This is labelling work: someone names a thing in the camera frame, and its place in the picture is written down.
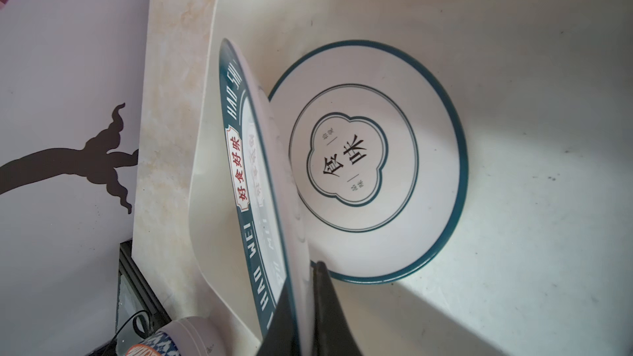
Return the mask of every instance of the plate with teal rim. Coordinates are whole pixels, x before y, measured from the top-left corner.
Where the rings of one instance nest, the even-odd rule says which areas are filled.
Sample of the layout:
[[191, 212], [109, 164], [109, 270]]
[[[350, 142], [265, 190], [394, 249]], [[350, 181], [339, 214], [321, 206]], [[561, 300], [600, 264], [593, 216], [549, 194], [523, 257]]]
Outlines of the plate with teal rim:
[[357, 283], [401, 279], [446, 244], [468, 179], [449, 95], [419, 61], [367, 40], [305, 54], [270, 104], [313, 262]]
[[220, 47], [220, 98], [235, 208], [265, 336], [284, 285], [302, 354], [310, 354], [314, 298], [300, 200], [270, 103], [239, 49]]

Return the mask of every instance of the plate rim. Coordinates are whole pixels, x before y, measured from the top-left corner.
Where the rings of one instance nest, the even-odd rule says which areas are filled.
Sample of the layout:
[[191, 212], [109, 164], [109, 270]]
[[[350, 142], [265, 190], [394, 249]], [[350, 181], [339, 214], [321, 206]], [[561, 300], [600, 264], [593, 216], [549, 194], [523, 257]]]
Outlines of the plate rim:
[[330, 50], [332, 48], [342, 47], [342, 46], [364, 46], [375, 48], [377, 50], [385, 51], [396, 57], [404, 60], [407, 64], [413, 67], [422, 77], [424, 77], [427, 82], [431, 85], [433, 90], [437, 93], [439, 99], [442, 101], [444, 108], [446, 109], [448, 116], [453, 125], [453, 130], [455, 132], [455, 139], [457, 141], [457, 149], [459, 154], [459, 162], [460, 162], [460, 177], [458, 181], [457, 193], [455, 196], [455, 203], [453, 204], [453, 211], [448, 218], [442, 233], [437, 238], [435, 243], [428, 249], [422, 257], [418, 258], [413, 263], [407, 265], [406, 267], [390, 274], [373, 276], [373, 277], [358, 277], [358, 276], [350, 276], [341, 273], [337, 273], [335, 271], [329, 270], [330, 275], [337, 280], [341, 280], [344, 282], [350, 283], [361, 283], [361, 284], [376, 284], [376, 283], [389, 283], [393, 281], [397, 281], [399, 279], [405, 278], [408, 275], [416, 272], [424, 265], [428, 264], [439, 251], [445, 246], [448, 239], [453, 234], [455, 227], [457, 226], [458, 221], [463, 212], [464, 203], [466, 201], [466, 193], [468, 188], [468, 154], [466, 147], [466, 136], [464, 134], [464, 130], [462, 127], [462, 123], [460, 121], [459, 115], [457, 114], [457, 110], [451, 101], [451, 98], [448, 96], [442, 84], [433, 76], [433, 74], [418, 60], [407, 54], [406, 52], [393, 47], [388, 44], [378, 43], [373, 40], [341, 40], [338, 42], [333, 42], [329, 44], [325, 44], [321, 47], [318, 47], [298, 60], [296, 60], [286, 71], [281, 75], [279, 80], [275, 83], [273, 89], [270, 91], [268, 95], [268, 100], [272, 102], [273, 97], [275, 96], [275, 92], [279, 89], [279, 86], [286, 80], [286, 78], [303, 62], [308, 60], [309, 58], [315, 56], [318, 53], [321, 53], [326, 50]]

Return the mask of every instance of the table surface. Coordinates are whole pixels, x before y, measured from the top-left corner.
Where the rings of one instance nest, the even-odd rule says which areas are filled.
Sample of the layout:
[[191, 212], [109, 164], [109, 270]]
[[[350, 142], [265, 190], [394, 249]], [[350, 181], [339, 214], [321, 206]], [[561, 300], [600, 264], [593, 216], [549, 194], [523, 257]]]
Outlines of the table surface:
[[[579, 14], [539, 46], [516, 42], [511, 48], [524, 51], [523, 62], [497, 63], [503, 49], [491, 46], [482, 55], [499, 69], [484, 71], [505, 74], [490, 84], [495, 89], [484, 90], [487, 81], [474, 70], [468, 76], [478, 86], [454, 87], [483, 97], [456, 102], [470, 157], [462, 220], [436, 259], [399, 283], [407, 297], [503, 352], [633, 353], [633, 83], [623, 66], [633, 55], [622, 29], [630, 29], [633, 12], [626, 1], [606, 0], [612, 5]], [[150, 1], [133, 257], [172, 319], [210, 316], [233, 354], [252, 355], [258, 340], [210, 289], [189, 239], [214, 3]], [[508, 48], [512, 36], [505, 37]], [[572, 44], [575, 53], [566, 51]], [[516, 93], [502, 97], [501, 83]], [[528, 83], [542, 91], [518, 93]], [[562, 92], [548, 95], [555, 90]], [[378, 297], [376, 289], [364, 296]], [[354, 290], [341, 284], [337, 291]], [[410, 334], [398, 313], [392, 317]]]

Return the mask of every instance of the black chinese character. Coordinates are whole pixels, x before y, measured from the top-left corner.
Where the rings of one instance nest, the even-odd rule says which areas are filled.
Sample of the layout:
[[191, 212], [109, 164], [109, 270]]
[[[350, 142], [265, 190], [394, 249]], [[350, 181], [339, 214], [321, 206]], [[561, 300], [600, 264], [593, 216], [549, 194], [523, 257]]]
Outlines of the black chinese character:
[[349, 160], [352, 162], [352, 165], [360, 161], [363, 157], [367, 156], [367, 154], [361, 155], [359, 152], [357, 152], [357, 150], [366, 150], [366, 148], [359, 147], [359, 145], [363, 143], [364, 141], [362, 139], [360, 139], [359, 141], [356, 141], [357, 138], [358, 136], [354, 135], [354, 140], [352, 141], [352, 143], [350, 142], [347, 143], [348, 147], [343, 152], [343, 154], [350, 154]]
[[325, 167], [323, 168], [323, 173], [339, 177], [339, 175], [337, 175], [335, 172], [339, 168], [342, 168], [343, 164], [336, 161], [336, 156], [337, 155], [334, 154], [333, 157], [330, 157], [329, 161], [328, 161], [327, 157], [324, 157], [324, 159], [325, 159]]

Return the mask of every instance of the red chinese character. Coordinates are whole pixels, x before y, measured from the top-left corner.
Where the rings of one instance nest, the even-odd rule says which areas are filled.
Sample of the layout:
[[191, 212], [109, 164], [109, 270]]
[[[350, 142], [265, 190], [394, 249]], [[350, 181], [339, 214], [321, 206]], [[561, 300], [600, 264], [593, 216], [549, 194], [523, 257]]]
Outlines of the red chinese character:
[[239, 180], [239, 182], [243, 182], [244, 181], [244, 173], [242, 171], [240, 171], [239, 169], [235, 170], [235, 178], [237, 180]]
[[237, 151], [239, 151], [239, 139], [236, 139], [235, 137], [231, 138], [231, 142], [233, 142], [233, 148], [236, 149]]
[[239, 156], [239, 154], [235, 154], [235, 153], [231, 153], [231, 155], [233, 156], [233, 162], [235, 162], [235, 164], [239, 167], [242, 166], [242, 157]]
[[240, 186], [237, 189], [237, 193], [239, 193], [239, 199], [241, 199], [242, 201], [246, 200], [246, 188]]

